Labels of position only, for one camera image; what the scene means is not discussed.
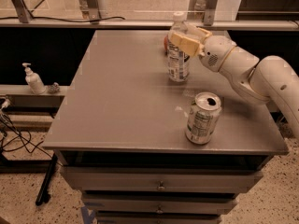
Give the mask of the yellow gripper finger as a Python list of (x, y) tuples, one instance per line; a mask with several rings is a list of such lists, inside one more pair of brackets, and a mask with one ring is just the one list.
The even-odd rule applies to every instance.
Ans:
[(182, 32), (170, 31), (169, 41), (189, 56), (203, 55), (204, 45), (195, 37), (183, 34)]
[(205, 41), (207, 38), (212, 36), (212, 33), (210, 31), (200, 28), (200, 27), (196, 27), (195, 25), (190, 24), (188, 22), (186, 23), (186, 26), (188, 28), (188, 33), (190, 35), (197, 36), (200, 41)]

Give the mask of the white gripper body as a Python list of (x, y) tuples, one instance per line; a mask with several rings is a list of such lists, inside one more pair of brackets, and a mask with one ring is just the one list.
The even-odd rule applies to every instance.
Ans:
[(212, 72), (219, 72), (224, 60), (236, 43), (223, 35), (213, 35), (206, 39), (204, 55), (199, 57), (201, 64)]

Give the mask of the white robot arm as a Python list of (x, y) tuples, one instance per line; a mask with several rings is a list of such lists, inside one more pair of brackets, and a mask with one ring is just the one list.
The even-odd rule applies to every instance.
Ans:
[(212, 72), (226, 77), (246, 101), (273, 102), (299, 139), (299, 76), (278, 56), (259, 59), (224, 35), (213, 35), (187, 22), (168, 32), (169, 41)]

